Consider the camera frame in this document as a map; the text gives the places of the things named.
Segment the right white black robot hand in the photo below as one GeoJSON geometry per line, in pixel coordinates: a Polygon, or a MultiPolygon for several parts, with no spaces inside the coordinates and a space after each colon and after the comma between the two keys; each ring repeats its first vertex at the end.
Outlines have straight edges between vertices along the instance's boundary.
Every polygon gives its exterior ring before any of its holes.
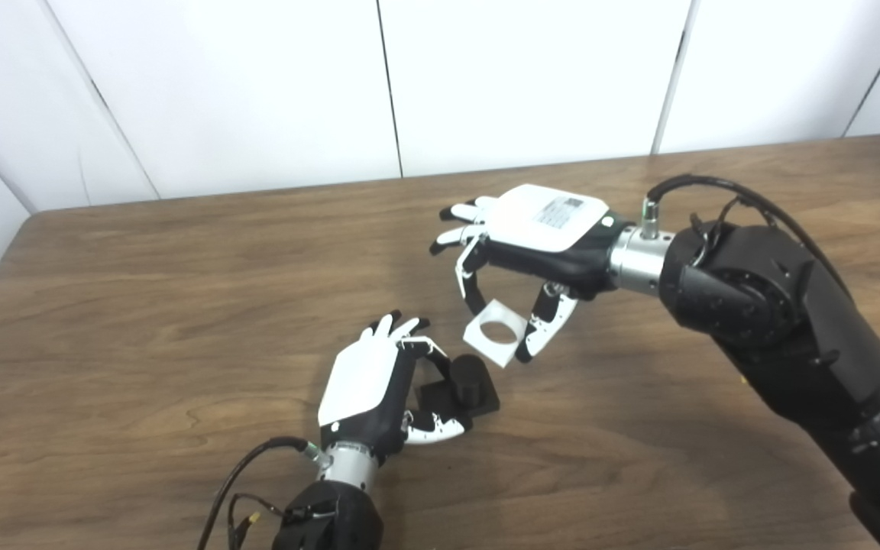
{"type": "Polygon", "coordinates": [[[601,199],[522,184],[500,197],[454,203],[438,216],[458,223],[435,238],[429,253],[460,251],[455,279],[473,316],[462,338],[500,367],[530,362],[578,303],[618,288],[611,254],[631,222],[601,199]],[[529,314],[486,299],[479,274],[487,266],[540,282],[529,314]]]}

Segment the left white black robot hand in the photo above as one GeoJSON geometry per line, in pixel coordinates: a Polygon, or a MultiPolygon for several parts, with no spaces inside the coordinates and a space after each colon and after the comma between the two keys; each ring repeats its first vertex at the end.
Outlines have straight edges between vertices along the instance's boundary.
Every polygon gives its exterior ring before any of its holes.
{"type": "Polygon", "coordinates": [[[450,379],[451,358],[422,335],[429,325],[427,318],[402,320],[401,312],[393,310],[338,352],[317,417],[322,450],[352,443],[383,465],[406,445],[435,445],[474,428],[465,415],[406,406],[420,361],[450,379]]]}

